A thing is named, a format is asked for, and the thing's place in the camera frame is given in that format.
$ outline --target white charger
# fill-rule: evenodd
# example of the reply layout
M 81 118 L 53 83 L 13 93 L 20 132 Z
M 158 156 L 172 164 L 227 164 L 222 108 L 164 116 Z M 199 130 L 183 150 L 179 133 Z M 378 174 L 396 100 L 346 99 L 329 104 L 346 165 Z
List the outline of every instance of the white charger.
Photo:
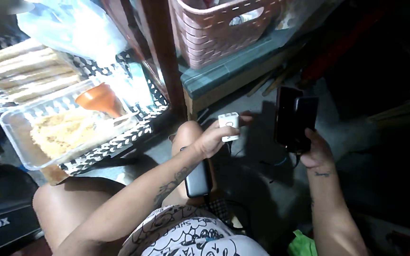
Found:
M 233 128 L 237 128 L 237 129 L 239 127 L 238 113 L 236 112 L 219 115 L 218 120 L 219 120 L 219 127 L 232 126 Z M 222 141 L 228 142 L 228 141 L 236 140 L 239 137 L 240 137 L 239 135 L 222 137 Z

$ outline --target black smartphone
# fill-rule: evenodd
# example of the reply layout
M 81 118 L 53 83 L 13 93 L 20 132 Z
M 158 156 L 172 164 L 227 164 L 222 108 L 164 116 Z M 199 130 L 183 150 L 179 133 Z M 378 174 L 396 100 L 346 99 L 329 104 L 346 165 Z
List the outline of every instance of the black smartphone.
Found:
M 297 124 L 298 132 L 305 134 L 305 129 L 310 128 L 316 130 L 317 107 L 319 105 L 319 97 L 303 96 L 295 99 L 294 115 L 295 124 Z
M 294 103 L 294 132 L 295 140 L 293 152 L 301 154 L 311 149 L 311 140 L 306 137 L 305 129 L 316 130 L 316 116 L 319 98 L 316 96 L 302 96 Z
M 303 91 L 290 87 L 279 87 L 276 98 L 275 141 L 291 148 L 294 143 L 295 100 Z

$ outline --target thigh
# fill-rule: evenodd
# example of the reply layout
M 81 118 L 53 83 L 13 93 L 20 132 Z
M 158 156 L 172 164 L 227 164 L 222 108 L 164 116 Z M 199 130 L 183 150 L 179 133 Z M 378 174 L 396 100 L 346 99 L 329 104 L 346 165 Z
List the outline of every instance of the thigh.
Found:
M 107 178 L 69 177 L 37 189 L 33 207 L 51 250 L 124 185 Z

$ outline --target knee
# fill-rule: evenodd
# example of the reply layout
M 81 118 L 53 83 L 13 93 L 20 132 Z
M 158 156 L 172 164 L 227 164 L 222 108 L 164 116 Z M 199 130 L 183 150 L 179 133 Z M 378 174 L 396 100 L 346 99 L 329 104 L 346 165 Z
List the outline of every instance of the knee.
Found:
M 49 184 L 44 184 L 36 190 L 32 201 L 35 212 L 38 212 L 45 204 L 49 204 L 52 195 L 61 189 L 59 186 L 60 185 L 50 186 Z
M 202 128 L 196 121 L 187 121 L 178 127 L 177 133 L 189 133 L 191 131 L 202 131 Z

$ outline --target arm tattoo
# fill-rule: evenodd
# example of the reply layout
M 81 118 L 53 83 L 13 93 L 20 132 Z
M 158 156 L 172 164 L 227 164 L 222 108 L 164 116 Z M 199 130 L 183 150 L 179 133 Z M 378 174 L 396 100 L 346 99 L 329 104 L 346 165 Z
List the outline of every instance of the arm tattoo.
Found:
M 318 172 L 315 172 L 315 173 L 316 173 L 316 176 L 325 176 L 325 177 L 329 177 L 331 172 L 326 172 L 326 173 L 318 173 Z
M 154 198 L 155 206 L 159 206 L 162 201 L 188 176 L 189 172 L 197 165 L 191 167 L 183 167 L 179 172 L 175 173 L 174 180 L 159 187 L 159 193 Z

